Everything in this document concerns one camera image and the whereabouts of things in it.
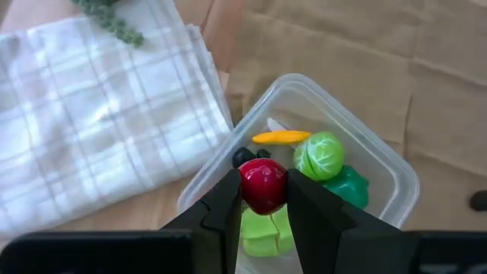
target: red toy apple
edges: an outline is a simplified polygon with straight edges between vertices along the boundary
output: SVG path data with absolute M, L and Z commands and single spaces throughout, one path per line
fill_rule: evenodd
M 286 169 L 268 158 L 253 159 L 239 168 L 242 198 L 259 215 L 278 211 L 286 203 Z

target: white towel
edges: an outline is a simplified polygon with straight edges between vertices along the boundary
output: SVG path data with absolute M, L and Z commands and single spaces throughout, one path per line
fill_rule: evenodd
M 230 132 L 211 56 L 174 3 L 116 13 L 142 48 L 83 17 L 0 37 L 0 247 L 191 174 Z

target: clear plastic container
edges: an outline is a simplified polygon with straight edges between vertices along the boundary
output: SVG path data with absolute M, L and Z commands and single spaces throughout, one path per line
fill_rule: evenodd
M 270 123 L 275 122 L 286 129 L 335 133 L 345 147 L 345 162 L 370 181 L 370 202 L 365 211 L 400 228 L 419 195 L 415 171 L 318 84 L 296 74 L 277 79 L 242 119 L 213 159 L 183 191 L 177 202 L 179 213 L 188 209 L 231 169 L 232 155 L 239 147 L 247 146 L 252 150 L 252 136 L 273 130 Z M 276 145 L 266 149 L 272 153 L 272 158 L 292 167 L 293 148 Z M 295 250 L 273 258 L 250 257 L 239 250 L 239 274 L 301 272 Z

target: yellow-green toy food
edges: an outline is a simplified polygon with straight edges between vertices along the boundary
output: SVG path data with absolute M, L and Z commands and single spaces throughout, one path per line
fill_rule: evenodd
M 331 132 L 313 134 L 294 151 L 294 165 L 313 180 L 328 180 L 340 172 L 345 158 L 342 143 Z
M 258 215 L 252 209 L 242 214 L 240 237 L 245 252 L 250 256 L 277 256 L 294 247 L 288 207 L 272 215 Z

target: orange toy carrot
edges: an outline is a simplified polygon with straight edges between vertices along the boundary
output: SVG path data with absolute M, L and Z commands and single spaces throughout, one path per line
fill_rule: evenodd
M 264 132 L 252 137 L 252 142 L 256 144 L 278 144 L 292 145 L 302 142 L 311 136 L 309 132 L 298 130 L 279 130 L 274 132 Z

